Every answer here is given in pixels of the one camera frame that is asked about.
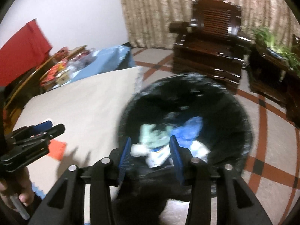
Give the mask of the person left hand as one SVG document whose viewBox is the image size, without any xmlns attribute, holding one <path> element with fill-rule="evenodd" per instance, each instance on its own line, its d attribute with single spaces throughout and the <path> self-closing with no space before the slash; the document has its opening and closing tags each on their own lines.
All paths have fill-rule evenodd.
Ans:
<svg viewBox="0 0 300 225">
<path fill-rule="evenodd" d="M 8 208 L 16 211 L 10 199 L 10 196 L 14 194 L 18 196 L 20 202 L 26 207 L 34 201 L 35 194 L 32 191 L 32 183 L 27 167 L 12 173 L 8 180 L 1 178 L 1 199 Z"/>
</svg>

